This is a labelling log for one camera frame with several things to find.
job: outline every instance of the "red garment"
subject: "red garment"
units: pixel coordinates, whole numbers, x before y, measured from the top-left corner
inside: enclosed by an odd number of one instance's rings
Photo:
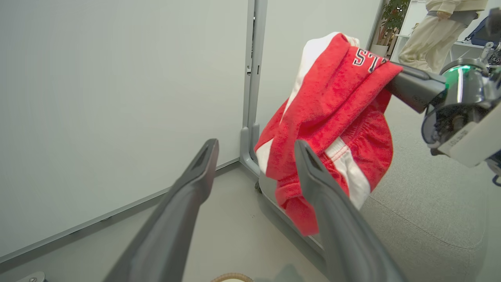
[[[306,43],[293,91],[255,148],[261,170],[278,181],[278,204],[303,235],[318,233],[318,225],[301,194],[294,142],[308,142],[360,209],[391,163],[384,87],[400,71],[340,33]]]

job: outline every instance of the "cream sweatshirt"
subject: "cream sweatshirt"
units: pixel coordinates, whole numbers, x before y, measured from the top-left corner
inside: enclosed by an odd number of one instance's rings
[[[483,11],[487,0],[427,0],[428,11],[441,11],[452,14],[454,11]]]

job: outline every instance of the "white plant pot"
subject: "white plant pot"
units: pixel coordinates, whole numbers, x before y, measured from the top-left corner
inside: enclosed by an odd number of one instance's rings
[[[380,57],[386,57],[386,53],[388,52],[388,46],[372,44],[370,51],[371,53],[374,53]]]

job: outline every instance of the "person's hand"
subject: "person's hand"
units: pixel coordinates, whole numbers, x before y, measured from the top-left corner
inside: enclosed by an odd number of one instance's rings
[[[438,21],[440,22],[441,20],[448,20],[450,18],[450,14],[447,12],[438,11],[437,17]]]

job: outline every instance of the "blue backpack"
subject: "blue backpack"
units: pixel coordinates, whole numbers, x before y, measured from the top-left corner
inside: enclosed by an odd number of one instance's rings
[[[483,19],[483,21],[476,27],[474,31],[465,38],[465,40],[471,40],[472,44],[484,46],[487,42],[493,42],[494,46],[497,46],[499,41],[501,41],[501,34],[487,34],[487,29],[485,28],[485,23],[487,22],[487,18]]]

